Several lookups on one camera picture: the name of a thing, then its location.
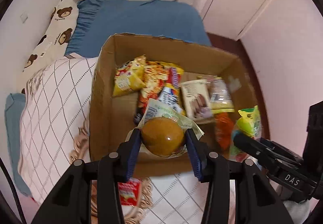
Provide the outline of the green candy bag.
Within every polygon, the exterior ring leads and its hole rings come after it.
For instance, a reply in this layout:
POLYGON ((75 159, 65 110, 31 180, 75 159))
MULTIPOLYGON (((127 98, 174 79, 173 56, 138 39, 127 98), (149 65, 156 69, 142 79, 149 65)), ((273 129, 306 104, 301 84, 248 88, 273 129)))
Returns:
POLYGON ((244 133, 246 136, 259 141, 262 137, 262 123, 258 106, 253 108, 241 109, 238 111, 240 118, 237 120, 231 133, 231 146, 229 149, 229 159, 235 162, 242 162, 249 155, 237 148, 233 140, 239 133, 244 133))

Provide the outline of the orange snack packet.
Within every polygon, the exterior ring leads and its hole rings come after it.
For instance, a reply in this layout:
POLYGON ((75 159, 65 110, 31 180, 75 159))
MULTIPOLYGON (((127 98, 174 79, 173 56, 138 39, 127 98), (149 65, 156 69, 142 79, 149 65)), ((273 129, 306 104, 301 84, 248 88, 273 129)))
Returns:
POLYGON ((215 114, 215 137, 221 150, 226 151, 231 146, 231 133, 234 123, 227 113, 215 114))

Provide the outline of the clear bread packet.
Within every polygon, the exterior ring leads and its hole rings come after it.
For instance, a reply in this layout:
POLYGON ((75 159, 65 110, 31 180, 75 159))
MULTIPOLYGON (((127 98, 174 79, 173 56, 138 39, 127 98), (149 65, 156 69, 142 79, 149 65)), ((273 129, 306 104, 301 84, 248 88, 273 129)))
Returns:
POLYGON ((213 114, 233 113, 234 104, 224 80, 219 76, 198 75, 197 79, 206 79, 213 114))

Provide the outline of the white chocolate stick packet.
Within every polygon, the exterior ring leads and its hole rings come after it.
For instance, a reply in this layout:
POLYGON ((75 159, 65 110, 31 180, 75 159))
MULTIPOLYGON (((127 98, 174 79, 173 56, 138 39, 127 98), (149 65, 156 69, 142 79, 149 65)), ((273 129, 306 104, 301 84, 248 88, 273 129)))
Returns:
POLYGON ((213 117, 206 79, 181 83, 181 92, 188 118, 202 124, 213 117))

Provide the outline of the round brown cake packet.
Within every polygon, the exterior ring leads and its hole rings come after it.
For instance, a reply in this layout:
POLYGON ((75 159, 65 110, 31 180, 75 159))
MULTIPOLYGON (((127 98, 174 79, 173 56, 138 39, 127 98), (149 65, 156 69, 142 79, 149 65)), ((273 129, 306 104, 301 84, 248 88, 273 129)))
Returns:
POLYGON ((197 139, 204 135, 193 120, 156 99, 148 101, 146 111, 136 128, 141 131, 142 139, 139 158, 145 161, 160 161, 185 154, 187 129, 192 129, 197 139))

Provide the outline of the yellow instant noodle packet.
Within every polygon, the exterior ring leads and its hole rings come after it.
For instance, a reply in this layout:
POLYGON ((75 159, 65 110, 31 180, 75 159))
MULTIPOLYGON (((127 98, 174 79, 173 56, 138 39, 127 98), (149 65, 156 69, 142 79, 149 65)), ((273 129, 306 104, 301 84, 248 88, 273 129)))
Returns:
POLYGON ((156 99, 169 105, 178 113, 185 111, 180 100, 180 81, 184 70, 169 62, 147 61, 144 71, 145 87, 140 90, 134 123, 139 124, 149 99, 156 99))

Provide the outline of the yellow panda snack bag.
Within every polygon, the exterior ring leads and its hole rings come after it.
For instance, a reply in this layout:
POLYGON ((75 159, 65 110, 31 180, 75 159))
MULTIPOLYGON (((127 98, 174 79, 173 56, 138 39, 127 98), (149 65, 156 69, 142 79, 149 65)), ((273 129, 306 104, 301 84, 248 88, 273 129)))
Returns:
POLYGON ((113 97, 124 96, 145 87, 146 56, 134 58, 116 69, 113 97))

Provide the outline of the red green snack packet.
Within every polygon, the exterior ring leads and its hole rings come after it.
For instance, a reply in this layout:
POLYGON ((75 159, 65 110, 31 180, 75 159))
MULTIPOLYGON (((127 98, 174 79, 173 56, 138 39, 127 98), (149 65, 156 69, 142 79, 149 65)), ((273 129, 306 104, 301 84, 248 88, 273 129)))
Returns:
POLYGON ((130 178, 127 182, 118 183, 119 199, 123 206, 137 206, 139 201, 141 180, 130 178))

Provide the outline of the white patterned blanket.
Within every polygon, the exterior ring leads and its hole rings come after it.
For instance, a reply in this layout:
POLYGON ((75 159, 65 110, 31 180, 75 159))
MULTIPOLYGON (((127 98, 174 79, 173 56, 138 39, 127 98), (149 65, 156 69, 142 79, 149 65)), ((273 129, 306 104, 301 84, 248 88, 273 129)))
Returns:
MULTIPOLYGON (((64 57, 27 83, 18 172, 42 204, 69 165, 90 161, 89 105, 97 58, 64 57)), ((133 180, 121 188, 126 223, 200 223, 207 185, 192 173, 133 180)))

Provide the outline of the cardboard milk box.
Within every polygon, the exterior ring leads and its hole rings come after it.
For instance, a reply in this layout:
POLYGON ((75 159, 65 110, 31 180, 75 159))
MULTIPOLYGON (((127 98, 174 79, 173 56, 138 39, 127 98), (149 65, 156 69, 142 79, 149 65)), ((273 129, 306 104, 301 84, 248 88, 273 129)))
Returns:
POLYGON ((257 99, 236 55, 164 37, 116 34, 103 45, 92 81, 89 152, 92 161, 117 151, 134 129, 149 130, 134 176, 191 170, 183 134, 192 128, 215 150, 207 77, 220 78, 233 102, 232 119, 257 99))

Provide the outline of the bear print pillow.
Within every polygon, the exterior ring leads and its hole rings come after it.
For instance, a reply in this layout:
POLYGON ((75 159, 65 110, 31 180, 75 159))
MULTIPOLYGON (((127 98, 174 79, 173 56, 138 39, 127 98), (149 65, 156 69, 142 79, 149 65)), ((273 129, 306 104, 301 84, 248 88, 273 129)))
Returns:
POLYGON ((73 0, 61 0, 54 7, 49 26, 29 56, 18 80, 21 93, 25 93, 26 83, 36 72, 64 56, 76 28, 78 15, 79 9, 73 0))

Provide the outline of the blue bed sheet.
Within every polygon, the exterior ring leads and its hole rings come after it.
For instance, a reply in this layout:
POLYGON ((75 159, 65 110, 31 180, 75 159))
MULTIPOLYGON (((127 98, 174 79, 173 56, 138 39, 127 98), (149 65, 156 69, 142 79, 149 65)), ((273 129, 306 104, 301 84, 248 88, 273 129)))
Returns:
MULTIPOLYGON (((210 45, 199 13, 186 3, 163 0, 82 0, 76 4, 79 9, 76 28, 62 58, 98 59, 105 41, 117 33, 163 36, 210 45)), ((8 95, 4 114, 14 182, 22 194, 32 197, 18 172, 20 119, 26 105, 27 83, 24 94, 18 90, 8 95)))

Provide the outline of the wall socket plate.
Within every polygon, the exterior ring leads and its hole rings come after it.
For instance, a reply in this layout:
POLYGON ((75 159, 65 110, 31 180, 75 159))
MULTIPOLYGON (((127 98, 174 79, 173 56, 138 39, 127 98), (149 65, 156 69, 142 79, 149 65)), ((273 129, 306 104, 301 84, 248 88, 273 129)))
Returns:
POLYGON ((26 20, 28 19, 28 14, 27 13, 22 13, 20 15, 21 22, 24 24, 26 20))

